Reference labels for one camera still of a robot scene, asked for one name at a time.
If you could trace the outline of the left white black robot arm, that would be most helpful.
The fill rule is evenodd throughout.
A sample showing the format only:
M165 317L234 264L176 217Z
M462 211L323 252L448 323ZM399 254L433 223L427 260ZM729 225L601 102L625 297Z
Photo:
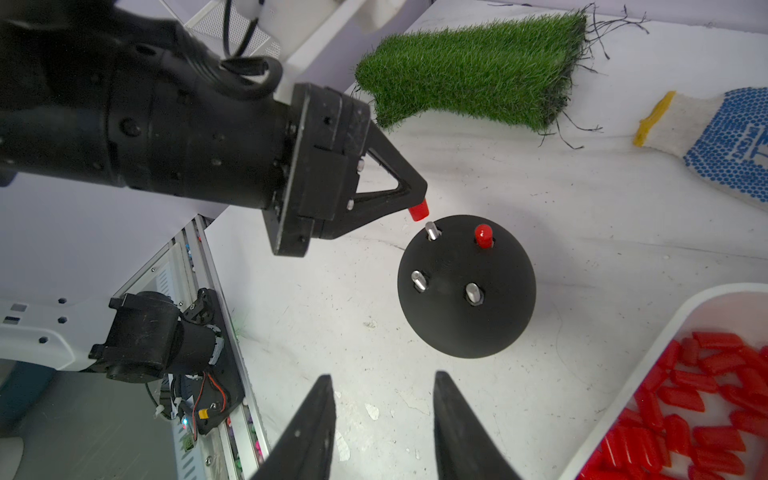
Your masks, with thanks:
M173 19L113 1L1 5L1 182L18 173L259 209L272 252L301 257L409 210L427 184L368 104L300 81L357 16L398 3L230 1L278 57L213 53Z

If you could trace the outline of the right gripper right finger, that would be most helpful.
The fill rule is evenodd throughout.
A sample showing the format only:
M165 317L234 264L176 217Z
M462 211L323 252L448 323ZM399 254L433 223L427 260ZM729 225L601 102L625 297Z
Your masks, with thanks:
M520 479L445 371L435 374L433 410L439 479Z

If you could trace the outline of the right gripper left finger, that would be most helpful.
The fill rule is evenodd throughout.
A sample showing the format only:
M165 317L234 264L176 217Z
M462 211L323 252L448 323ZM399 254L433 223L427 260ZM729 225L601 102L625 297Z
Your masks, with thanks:
M321 375L252 479L329 479L335 427L332 378Z

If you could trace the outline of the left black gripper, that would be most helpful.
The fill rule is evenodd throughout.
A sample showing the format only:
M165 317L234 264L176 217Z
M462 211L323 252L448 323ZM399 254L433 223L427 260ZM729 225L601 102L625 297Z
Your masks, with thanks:
M263 212L274 255L302 257L313 238L336 239L423 203L426 180L370 123L360 100L314 84L295 87L284 183Z

